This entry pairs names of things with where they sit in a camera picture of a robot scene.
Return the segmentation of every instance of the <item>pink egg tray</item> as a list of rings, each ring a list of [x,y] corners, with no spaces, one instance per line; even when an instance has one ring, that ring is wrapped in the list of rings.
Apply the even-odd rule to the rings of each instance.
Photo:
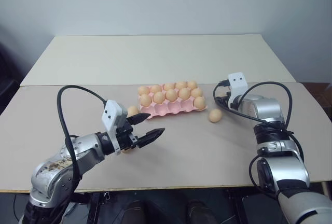
[[[163,89],[164,84],[160,84],[162,88],[162,93],[166,94],[166,91]],[[153,99],[154,93],[149,93],[149,96]],[[206,107],[202,110],[198,109],[197,107],[193,106],[193,101],[195,100],[194,97],[190,96],[189,99],[183,100],[182,98],[178,97],[174,102],[170,102],[169,100],[165,99],[163,103],[157,104],[152,101],[152,103],[148,106],[142,106],[140,104],[140,110],[141,113],[147,113],[151,114],[151,116],[148,117],[148,119],[153,118],[154,116],[165,116],[166,114],[178,114],[181,111],[190,112],[193,110],[196,111],[203,111],[206,109]]]

